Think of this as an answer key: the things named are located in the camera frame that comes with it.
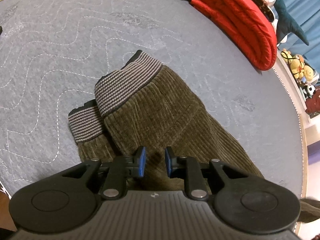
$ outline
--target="panda plush toy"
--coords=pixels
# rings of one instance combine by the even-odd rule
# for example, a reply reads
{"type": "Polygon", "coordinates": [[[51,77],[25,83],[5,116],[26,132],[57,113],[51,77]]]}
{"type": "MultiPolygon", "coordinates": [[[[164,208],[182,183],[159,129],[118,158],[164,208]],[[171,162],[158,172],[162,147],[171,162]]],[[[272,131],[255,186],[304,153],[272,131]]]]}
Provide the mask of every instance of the panda plush toy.
{"type": "Polygon", "coordinates": [[[316,88],[313,85],[306,85],[302,88],[302,91],[305,98],[312,98],[312,96],[316,92],[316,88]]]}

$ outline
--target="wooden floor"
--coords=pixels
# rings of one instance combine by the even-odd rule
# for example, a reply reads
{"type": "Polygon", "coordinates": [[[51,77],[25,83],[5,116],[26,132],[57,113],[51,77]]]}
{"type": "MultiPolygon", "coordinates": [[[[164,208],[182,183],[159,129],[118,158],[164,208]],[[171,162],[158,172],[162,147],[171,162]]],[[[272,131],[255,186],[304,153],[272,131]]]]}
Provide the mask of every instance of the wooden floor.
{"type": "Polygon", "coordinates": [[[9,198],[2,192],[0,192],[0,228],[17,230],[9,214],[9,198]]]}

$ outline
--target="shark plush toy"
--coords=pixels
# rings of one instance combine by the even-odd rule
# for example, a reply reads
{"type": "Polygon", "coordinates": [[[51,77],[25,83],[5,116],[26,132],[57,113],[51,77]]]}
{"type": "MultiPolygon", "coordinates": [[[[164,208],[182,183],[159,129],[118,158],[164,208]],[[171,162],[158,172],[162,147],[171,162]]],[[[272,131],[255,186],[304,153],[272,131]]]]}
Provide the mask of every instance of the shark plush toy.
{"type": "Polygon", "coordinates": [[[284,0],[276,0],[274,7],[278,13],[279,21],[277,25],[277,41],[278,43],[288,34],[294,33],[297,35],[305,44],[309,45],[309,41],[301,29],[299,24],[291,17],[285,6],[284,0]]]}

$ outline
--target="white wall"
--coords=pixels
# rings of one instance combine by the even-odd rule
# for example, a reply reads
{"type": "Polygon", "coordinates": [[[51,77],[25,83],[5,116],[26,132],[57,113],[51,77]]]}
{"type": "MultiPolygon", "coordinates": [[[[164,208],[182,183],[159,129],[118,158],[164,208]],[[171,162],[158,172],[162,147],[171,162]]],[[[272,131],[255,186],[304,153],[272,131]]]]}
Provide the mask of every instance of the white wall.
{"type": "MultiPolygon", "coordinates": [[[[320,162],[308,166],[307,196],[320,200],[320,162]]],[[[320,234],[320,219],[302,224],[298,236],[302,240],[311,240],[320,234]]]]}

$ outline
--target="gray bed sheet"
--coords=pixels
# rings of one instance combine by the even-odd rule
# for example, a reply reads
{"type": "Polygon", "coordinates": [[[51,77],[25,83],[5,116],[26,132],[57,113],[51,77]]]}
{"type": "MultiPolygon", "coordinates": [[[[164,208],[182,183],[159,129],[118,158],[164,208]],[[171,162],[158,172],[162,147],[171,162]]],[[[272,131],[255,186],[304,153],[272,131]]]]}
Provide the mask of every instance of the gray bed sheet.
{"type": "Polygon", "coordinates": [[[176,71],[266,179],[301,194],[295,108],[185,0],[0,2],[0,180],[10,195],[80,162],[68,113],[142,49],[176,71]]]}

